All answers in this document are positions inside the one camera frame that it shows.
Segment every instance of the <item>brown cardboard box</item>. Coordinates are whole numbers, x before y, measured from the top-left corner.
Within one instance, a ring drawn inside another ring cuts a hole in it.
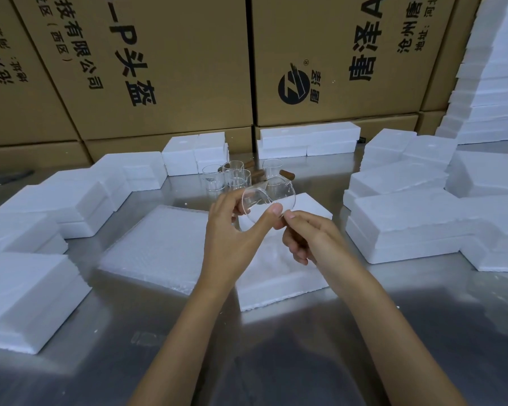
[[[252,0],[256,124],[419,111],[453,5]]]
[[[9,0],[0,0],[0,145],[78,140]]]
[[[444,115],[446,115],[446,111],[420,112],[418,124],[414,131],[418,135],[434,135]]]
[[[14,0],[84,140],[252,124],[245,0]]]
[[[81,142],[0,147],[0,171],[89,167],[92,161]]]
[[[470,30],[481,0],[456,0],[450,23],[434,64],[422,111],[445,110],[456,84]]]
[[[390,129],[402,129],[405,131],[413,131],[414,127],[418,122],[418,115],[394,115],[390,117],[372,117],[372,118],[356,118],[352,120],[340,120],[350,121],[361,127],[361,137],[365,138],[366,141],[370,141],[384,128]],[[255,127],[256,139],[260,139],[260,127]]]
[[[87,145],[90,156],[94,159],[94,161],[97,161],[106,154],[162,151],[173,136],[214,133],[217,131],[224,131],[226,133],[226,142],[228,143],[231,154],[252,152],[252,127],[95,140],[86,141],[85,144]]]

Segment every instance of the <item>metal table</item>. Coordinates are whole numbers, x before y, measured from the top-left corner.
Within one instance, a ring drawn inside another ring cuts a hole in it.
[[[460,149],[508,152],[508,142]],[[296,174],[296,191],[318,200],[343,228],[349,211],[342,194],[362,152],[359,145],[355,154],[289,158],[284,167]],[[52,172],[0,187],[0,204]],[[133,193],[93,238],[70,240],[68,255],[93,290],[39,355],[0,350],[0,405],[126,403],[186,298],[99,271],[98,261],[156,205],[208,210],[212,200],[198,176],[169,177],[160,191]],[[508,273],[477,272],[459,253],[366,266],[471,405],[508,406]],[[193,404],[388,401],[351,314],[326,288],[245,314],[232,293]]]

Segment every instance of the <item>logo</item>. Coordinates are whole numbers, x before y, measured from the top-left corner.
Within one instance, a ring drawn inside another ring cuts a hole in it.
[[[287,104],[299,104],[309,95],[310,78],[290,63],[291,71],[284,74],[278,83],[278,95]]]

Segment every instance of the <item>person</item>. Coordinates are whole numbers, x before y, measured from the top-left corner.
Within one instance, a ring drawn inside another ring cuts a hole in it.
[[[242,190],[211,205],[199,280],[175,326],[134,391],[129,406],[187,406],[192,401],[209,338],[224,301],[271,228],[294,259],[316,264],[348,305],[392,406],[466,405],[389,295],[347,249],[331,220],[273,204],[248,231],[231,223],[243,213]]]

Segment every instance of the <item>hand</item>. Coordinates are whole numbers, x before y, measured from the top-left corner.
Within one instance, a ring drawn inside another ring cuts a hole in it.
[[[243,215],[241,198],[244,190],[222,194],[211,205],[205,233],[205,251],[198,285],[226,296],[246,267],[249,266],[267,232],[277,224],[282,205],[271,205],[248,231],[234,228],[234,215]]]
[[[349,252],[331,220],[304,211],[286,211],[284,221],[287,228],[282,242],[297,262],[306,265],[310,259],[324,275],[342,267],[343,257]]]

